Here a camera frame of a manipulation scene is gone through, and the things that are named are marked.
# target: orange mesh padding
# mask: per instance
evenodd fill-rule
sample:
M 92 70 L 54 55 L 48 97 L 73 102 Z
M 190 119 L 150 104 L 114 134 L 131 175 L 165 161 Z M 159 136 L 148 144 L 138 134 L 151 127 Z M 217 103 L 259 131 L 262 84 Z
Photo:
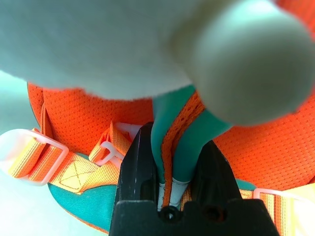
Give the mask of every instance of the orange mesh padding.
M 315 175 L 315 94 L 295 115 L 253 128 L 233 127 L 215 139 L 236 178 L 277 190 Z
M 161 151 L 164 167 L 165 192 L 162 206 L 168 206 L 172 190 L 173 156 L 180 138 L 193 121 L 205 110 L 197 92 L 195 92 L 175 118 L 163 138 Z
M 153 121 L 151 99 L 105 100 L 87 95 L 82 89 L 63 91 L 28 85 L 30 103 L 40 122 L 43 102 L 53 137 L 72 152 L 88 155 L 110 122 L 144 125 Z

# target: teal padding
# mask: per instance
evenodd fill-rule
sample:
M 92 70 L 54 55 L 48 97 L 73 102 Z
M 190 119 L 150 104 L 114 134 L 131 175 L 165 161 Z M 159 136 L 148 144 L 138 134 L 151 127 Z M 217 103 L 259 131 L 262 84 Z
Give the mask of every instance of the teal padding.
M 57 203 L 90 224 L 109 231 L 116 196 L 116 185 L 86 190 L 81 195 L 48 184 Z
M 256 186 L 249 182 L 246 182 L 240 179 L 237 179 L 236 182 L 239 189 L 243 189 L 247 191 L 254 191 L 256 189 Z
M 208 111 L 201 113 L 179 140 L 173 159 L 173 177 L 180 182 L 191 181 L 203 146 L 231 127 Z
M 160 183 L 164 183 L 164 167 L 161 157 L 163 138 L 194 92 L 195 89 L 189 86 L 153 99 L 154 124 L 151 131 L 151 146 Z

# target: harness strap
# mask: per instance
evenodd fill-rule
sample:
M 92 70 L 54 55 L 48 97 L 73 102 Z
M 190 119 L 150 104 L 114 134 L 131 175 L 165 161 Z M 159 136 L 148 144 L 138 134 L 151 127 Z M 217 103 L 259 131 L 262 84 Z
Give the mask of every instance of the harness strap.
M 243 199 L 261 199 L 281 236 L 311 236 L 315 232 L 315 184 L 284 192 L 269 189 L 240 190 Z
M 42 107 L 40 126 L 41 133 L 52 138 L 53 133 L 45 105 Z M 108 149 L 102 147 L 104 141 L 112 142 L 112 145 L 123 156 L 131 145 L 128 133 L 121 133 L 111 123 L 91 152 L 90 160 L 73 152 L 68 152 L 49 182 L 76 194 L 81 194 L 87 189 L 102 185 L 117 184 L 119 168 L 115 164 L 106 162 L 104 165 L 98 166 L 93 163 L 109 154 Z M 8 172 L 15 178 L 28 176 L 29 180 L 40 182 L 52 169 L 62 151 L 54 145 L 45 144 L 36 138 L 32 138 L 18 155 Z
M 182 108 L 173 124 L 163 138 L 161 155 L 164 167 L 165 192 L 162 207 L 168 206 L 172 190 L 173 156 L 180 138 L 193 121 L 205 110 L 197 92 L 195 92 Z

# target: white fabric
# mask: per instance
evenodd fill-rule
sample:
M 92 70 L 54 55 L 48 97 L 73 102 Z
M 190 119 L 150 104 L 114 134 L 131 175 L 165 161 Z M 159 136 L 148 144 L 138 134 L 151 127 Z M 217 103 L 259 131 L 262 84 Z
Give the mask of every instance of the white fabric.
M 173 178 L 170 206 L 178 207 L 189 182 L 180 182 Z
M 164 192 L 165 192 L 165 183 L 160 183 L 159 189 L 158 189 L 158 201 L 157 201 L 157 210 L 158 211 L 162 210 Z
M 0 71 L 0 134 L 38 127 L 26 82 Z M 47 186 L 22 183 L 0 172 L 1 236 L 104 236 L 80 222 L 51 196 Z
M 179 208 L 182 196 L 188 186 L 189 182 L 180 182 L 173 178 L 172 181 L 172 191 L 169 205 L 173 207 Z M 163 197 L 165 192 L 165 184 L 159 184 L 158 190 L 158 201 L 157 201 L 157 210 L 160 211 L 162 209 Z

